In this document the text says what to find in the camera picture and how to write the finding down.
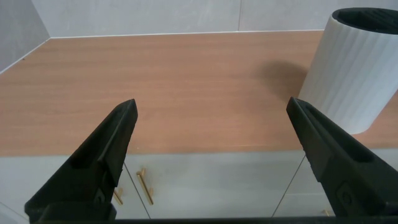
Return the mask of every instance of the white cabinet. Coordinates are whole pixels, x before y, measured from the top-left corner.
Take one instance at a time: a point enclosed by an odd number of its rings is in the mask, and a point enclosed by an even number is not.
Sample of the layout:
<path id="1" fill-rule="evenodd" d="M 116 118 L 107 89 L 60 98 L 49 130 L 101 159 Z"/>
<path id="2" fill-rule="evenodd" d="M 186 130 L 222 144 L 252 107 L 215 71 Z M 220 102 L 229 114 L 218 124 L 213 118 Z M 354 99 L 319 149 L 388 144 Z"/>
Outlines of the white cabinet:
<path id="1" fill-rule="evenodd" d="M 115 188 L 115 191 L 119 194 L 121 199 L 121 201 L 117 201 L 115 195 L 112 198 L 112 204 L 117 211 L 116 219 L 149 218 L 125 166 L 123 166 L 119 184 L 118 187 Z"/>
<path id="2" fill-rule="evenodd" d="M 377 156 L 398 169 L 398 149 L 374 149 Z M 304 158 L 292 183 L 287 189 L 276 217 L 334 215 L 321 183 L 318 183 L 307 158 Z"/>
<path id="3" fill-rule="evenodd" d="M 17 214 L 10 208 L 0 203 L 0 223 L 4 224 L 28 224 L 27 219 Z"/>
<path id="4" fill-rule="evenodd" d="M 0 157 L 0 202 L 29 219 L 25 203 L 68 156 Z"/>
<path id="5" fill-rule="evenodd" d="M 325 194 L 285 194 L 275 217 L 334 216 Z"/>
<path id="6" fill-rule="evenodd" d="M 127 155 L 125 164 L 151 218 L 270 217 L 303 151 Z M 136 175 L 153 188 L 150 205 Z"/>
<path id="7" fill-rule="evenodd" d="M 25 203 L 67 159 L 68 156 L 0 157 L 0 203 L 28 220 Z M 114 199 L 112 201 L 117 211 L 116 218 L 148 218 L 126 168 L 122 171 L 116 191 L 120 189 L 123 189 L 123 205 Z"/>

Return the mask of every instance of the wall tile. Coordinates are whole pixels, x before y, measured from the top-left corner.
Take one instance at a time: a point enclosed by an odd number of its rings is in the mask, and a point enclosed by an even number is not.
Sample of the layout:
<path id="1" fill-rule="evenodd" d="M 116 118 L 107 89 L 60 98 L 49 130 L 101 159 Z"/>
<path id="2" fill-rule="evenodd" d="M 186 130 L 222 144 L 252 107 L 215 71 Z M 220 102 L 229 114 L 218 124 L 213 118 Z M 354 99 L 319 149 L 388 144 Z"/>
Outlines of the wall tile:
<path id="1" fill-rule="evenodd" d="M 0 72 L 48 38 L 30 0 L 0 0 Z"/>
<path id="2" fill-rule="evenodd" d="M 397 0 L 242 0 L 239 30 L 324 29 L 330 14 L 345 7 L 398 10 Z"/>
<path id="3" fill-rule="evenodd" d="M 240 0 L 33 0 L 51 37 L 237 31 Z"/>

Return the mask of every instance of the container opening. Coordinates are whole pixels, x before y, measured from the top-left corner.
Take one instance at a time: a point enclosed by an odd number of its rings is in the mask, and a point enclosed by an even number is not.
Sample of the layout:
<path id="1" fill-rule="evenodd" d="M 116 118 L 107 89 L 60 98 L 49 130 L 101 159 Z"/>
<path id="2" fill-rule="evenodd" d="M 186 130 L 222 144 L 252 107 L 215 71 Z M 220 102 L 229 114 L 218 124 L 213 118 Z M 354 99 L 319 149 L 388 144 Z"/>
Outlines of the container opening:
<path id="1" fill-rule="evenodd" d="M 382 34 L 398 34 L 398 11 L 377 8 L 339 9 L 332 17 L 342 24 Z"/>

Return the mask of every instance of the white ribbed container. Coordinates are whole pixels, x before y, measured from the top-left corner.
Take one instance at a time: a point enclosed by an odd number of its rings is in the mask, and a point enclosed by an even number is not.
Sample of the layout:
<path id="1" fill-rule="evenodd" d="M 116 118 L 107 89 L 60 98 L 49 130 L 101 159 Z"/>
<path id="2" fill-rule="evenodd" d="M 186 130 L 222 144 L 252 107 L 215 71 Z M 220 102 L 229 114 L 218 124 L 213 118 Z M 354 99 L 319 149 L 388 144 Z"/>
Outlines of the white ribbed container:
<path id="1" fill-rule="evenodd" d="M 398 89 L 398 35 L 332 16 L 298 98 L 350 134 L 367 130 Z"/>

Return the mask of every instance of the countertop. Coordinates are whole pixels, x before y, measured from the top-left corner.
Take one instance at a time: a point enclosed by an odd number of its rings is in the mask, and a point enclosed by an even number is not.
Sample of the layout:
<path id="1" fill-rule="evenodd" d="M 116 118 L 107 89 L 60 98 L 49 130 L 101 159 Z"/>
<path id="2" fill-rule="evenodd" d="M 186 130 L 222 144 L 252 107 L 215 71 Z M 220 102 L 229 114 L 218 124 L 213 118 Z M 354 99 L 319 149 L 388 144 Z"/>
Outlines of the countertop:
<path id="1" fill-rule="evenodd" d="M 0 75 L 0 156 L 71 154 L 136 99 L 128 153 L 297 150 L 285 112 L 320 31 L 51 39 Z M 356 135 L 398 147 L 398 96 Z"/>

